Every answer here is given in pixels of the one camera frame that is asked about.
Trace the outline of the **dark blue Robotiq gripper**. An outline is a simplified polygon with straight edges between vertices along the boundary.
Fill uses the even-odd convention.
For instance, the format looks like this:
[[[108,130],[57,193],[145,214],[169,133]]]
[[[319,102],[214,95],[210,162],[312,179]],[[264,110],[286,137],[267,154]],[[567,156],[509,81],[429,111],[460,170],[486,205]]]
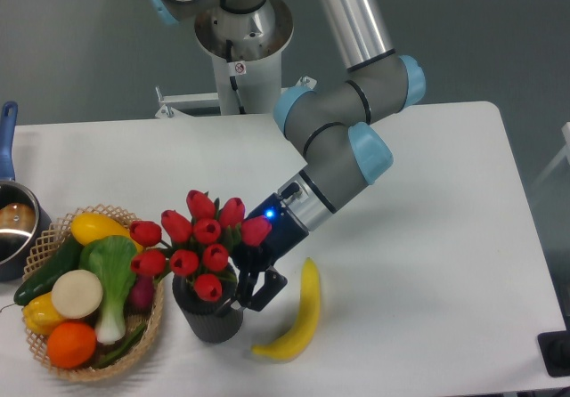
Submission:
[[[287,278],[273,265],[308,235],[290,210],[273,194],[256,207],[240,224],[240,244],[232,252],[234,265],[240,271],[232,296],[223,300],[215,316],[231,309],[261,312],[287,285]],[[259,272],[264,283],[256,293]]]

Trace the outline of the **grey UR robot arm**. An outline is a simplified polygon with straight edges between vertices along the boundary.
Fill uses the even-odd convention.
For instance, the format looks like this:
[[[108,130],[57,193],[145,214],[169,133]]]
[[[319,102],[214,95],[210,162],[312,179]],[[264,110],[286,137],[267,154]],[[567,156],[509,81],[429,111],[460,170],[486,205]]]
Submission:
[[[348,77],[338,89],[283,89],[281,53],[293,32],[281,0],[151,0],[167,23],[193,18],[212,60],[223,114],[270,112],[305,167],[252,211],[272,226],[258,248],[239,246],[238,285],[221,309],[263,310],[284,288],[277,260],[393,162],[372,124],[425,94],[422,68],[396,54],[376,0],[320,0]]]

